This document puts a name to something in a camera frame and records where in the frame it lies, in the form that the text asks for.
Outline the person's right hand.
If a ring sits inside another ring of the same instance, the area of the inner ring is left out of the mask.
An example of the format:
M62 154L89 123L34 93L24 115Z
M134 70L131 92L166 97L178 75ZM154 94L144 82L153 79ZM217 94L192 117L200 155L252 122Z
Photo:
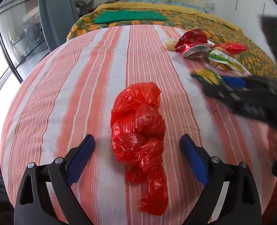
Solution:
M267 138L271 159L277 161L277 129L269 127Z

